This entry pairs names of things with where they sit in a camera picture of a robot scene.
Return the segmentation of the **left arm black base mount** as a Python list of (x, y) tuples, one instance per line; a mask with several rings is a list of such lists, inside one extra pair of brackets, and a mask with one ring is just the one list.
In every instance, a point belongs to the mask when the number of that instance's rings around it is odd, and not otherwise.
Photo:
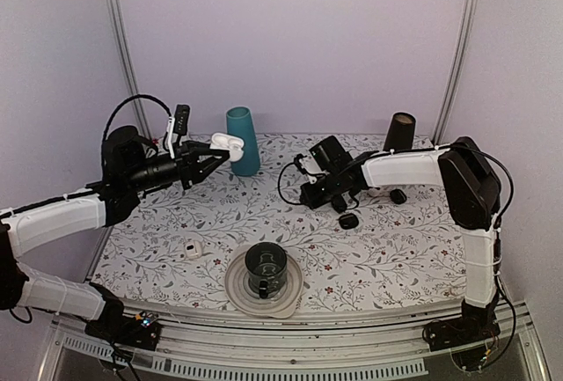
[(155, 312), (141, 311), (126, 316), (119, 307), (104, 309), (98, 319), (86, 322), (84, 333), (113, 345), (155, 351), (162, 325)]

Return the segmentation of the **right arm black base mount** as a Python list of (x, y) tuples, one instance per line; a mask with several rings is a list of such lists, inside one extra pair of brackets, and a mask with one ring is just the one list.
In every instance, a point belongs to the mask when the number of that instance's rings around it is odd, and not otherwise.
[(500, 333), (492, 307), (479, 308), (462, 302), (459, 317), (427, 323), (422, 330), (422, 339), (431, 351), (438, 351), (492, 339)]

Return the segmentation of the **white floral table mat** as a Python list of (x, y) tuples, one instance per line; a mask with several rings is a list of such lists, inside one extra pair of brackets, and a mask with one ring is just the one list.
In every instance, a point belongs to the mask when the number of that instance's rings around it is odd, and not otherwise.
[[(464, 243), (437, 187), (360, 193), (359, 225), (342, 230), (330, 206), (297, 205), (303, 176), (291, 164), (317, 135), (261, 135), (250, 178), (228, 167), (189, 190), (148, 195), (106, 242), (92, 279), (134, 304), (233, 311), (224, 289), (230, 261), (260, 241), (281, 245), (303, 270), (299, 313), (375, 311), (457, 301), (464, 294)], [(203, 255), (187, 260), (188, 240)]]

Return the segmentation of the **teal plastic cup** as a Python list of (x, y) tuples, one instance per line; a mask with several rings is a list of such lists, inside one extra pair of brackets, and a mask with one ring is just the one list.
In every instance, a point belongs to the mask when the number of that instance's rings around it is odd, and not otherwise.
[(226, 113), (227, 133), (243, 140), (243, 156), (231, 164), (231, 170), (242, 177), (251, 177), (260, 169), (260, 154), (252, 114), (248, 107), (236, 106)]

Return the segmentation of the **white earbuds charging case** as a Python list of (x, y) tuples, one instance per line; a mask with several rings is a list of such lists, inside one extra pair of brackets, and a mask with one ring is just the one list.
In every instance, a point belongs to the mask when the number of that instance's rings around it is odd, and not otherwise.
[(245, 141), (237, 136), (224, 133), (214, 133), (211, 136), (210, 148), (229, 152), (229, 161), (237, 162), (244, 156)]

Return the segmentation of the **beige round plate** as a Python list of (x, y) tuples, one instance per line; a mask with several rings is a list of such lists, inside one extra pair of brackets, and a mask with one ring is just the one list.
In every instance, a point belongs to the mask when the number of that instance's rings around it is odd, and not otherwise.
[(230, 304), (257, 318), (288, 319), (301, 301), (303, 272), (296, 261), (287, 256), (281, 276), (257, 276), (245, 264), (245, 253), (239, 253), (229, 264), (224, 288)]

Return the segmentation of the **dark brown plastic cup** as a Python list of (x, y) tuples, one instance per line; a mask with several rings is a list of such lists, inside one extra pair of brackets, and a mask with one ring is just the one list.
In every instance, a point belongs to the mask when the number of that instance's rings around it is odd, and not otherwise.
[(397, 112), (391, 118), (384, 150), (410, 150), (413, 147), (416, 119), (408, 113)]

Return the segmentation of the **right aluminium frame post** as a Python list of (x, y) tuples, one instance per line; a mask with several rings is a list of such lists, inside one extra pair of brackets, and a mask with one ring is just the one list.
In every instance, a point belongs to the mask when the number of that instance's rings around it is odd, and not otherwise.
[(448, 127), (450, 116), (452, 114), (455, 99), (457, 96), (457, 89), (462, 76), (466, 51), (472, 34), (472, 26), (478, 7), (478, 2), (479, 0), (464, 0), (453, 61), (450, 67), (450, 73), (448, 76), (440, 111), (431, 136), (431, 141), (433, 144), (438, 144), (443, 140), (446, 129)]

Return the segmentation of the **dark green glass mug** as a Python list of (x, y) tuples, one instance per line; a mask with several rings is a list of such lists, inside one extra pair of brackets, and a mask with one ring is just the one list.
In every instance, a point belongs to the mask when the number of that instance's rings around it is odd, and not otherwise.
[(260, 299), (267, 299), (287, 281), (288, 256), (276, 243), (260, 242), (245, 253), (245, 268), (251, 291)]

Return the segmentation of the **small white earbud case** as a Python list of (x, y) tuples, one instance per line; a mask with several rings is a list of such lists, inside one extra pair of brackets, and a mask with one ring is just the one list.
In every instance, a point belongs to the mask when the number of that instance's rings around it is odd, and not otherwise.
[(188, 240), (184, 244), (183, 252), (187, 260), (198, 260), (203, 255), (202, 243), (198, 240)]

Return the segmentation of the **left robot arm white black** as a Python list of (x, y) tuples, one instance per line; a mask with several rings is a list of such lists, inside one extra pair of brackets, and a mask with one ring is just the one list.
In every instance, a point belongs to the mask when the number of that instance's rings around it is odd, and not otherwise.
[(215, 133), (210, 143), (170, 143), (166, 153), (147, 156), (156, 145), (127, 125), (102, 143), (103, 178), (72, 194), (1, 213), (1, 308), (37, 308), (95, 320), (113, 341), (131, 331), (123, 303), (94, 283), (75, 283), (18, 263), (29, 251), (59, 238), (125, 221), (146, 194), (179, 181), (184, 189), (204, 181), (227, 161), (244, 155), (242, 139)]

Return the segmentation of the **aluminium frame post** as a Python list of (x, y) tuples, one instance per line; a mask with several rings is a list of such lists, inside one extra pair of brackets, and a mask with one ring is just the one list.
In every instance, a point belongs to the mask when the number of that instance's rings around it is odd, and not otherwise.
[(466, 51), (472, 34), (472, 26), (478, 7), (478, 2), (479, 0), (464, 0), (453, 61), (450, 67), (450, 73), (448, 76), (440, 111), (431, 136), (431, 141), (433, 144), (438, 144), (443, 140), (446, 129), (448, 127), (450, 116), (452, 114), (455, 99), (457, 96), (457, 89), (462, 76)]
[(133, 96), (139, 93), (138, 83), (135, 77), (135, 69), (128, 47), (126, 27), (121, 10), (120, 0), (106, 0), (110, 22), (113, 28), (118, 56), (121, 69), (128, 89), (128, 95)]

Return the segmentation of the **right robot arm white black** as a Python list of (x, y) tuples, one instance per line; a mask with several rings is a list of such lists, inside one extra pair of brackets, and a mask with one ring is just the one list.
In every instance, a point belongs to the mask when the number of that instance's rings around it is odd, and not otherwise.
[(352, 157), (335, 136), (329, 136), (294, 163), (308, 179), (300, 204), (317, 209), (345, 194), (377, 187), (436, 186), (444, 190), (450, 217), (464, 241), (464, 302), (473, 307), (455, 324), (455, 335), (473, 342), (489, 326), (481, 310), (497, 296), (501, 265), (501, 180), (492, 157), (468, 136), (454, 143), (417, 150), (367, 151)]

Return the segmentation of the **black earbud case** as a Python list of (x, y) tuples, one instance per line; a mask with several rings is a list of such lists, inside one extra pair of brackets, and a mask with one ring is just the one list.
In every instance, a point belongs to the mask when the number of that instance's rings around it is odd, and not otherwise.
[(359, 225), (359, 219), (356, 214), (346, 213), (339, 217), (338, 223), (342, 230), (352, 230)]

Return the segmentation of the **left aluminium frame post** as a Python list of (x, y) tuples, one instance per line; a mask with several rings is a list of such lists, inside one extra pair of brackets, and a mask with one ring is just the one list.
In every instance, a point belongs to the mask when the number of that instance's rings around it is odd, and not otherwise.
[(138, 83), (135, 77), (135, 69), (128, 47), (126, 27), (121, 10), (120, 0), (106, 0), (110, 22), (113, 28), (118, 56), (121, 69), (128, 89), (128, 95), (133, 96), (139, 93)]

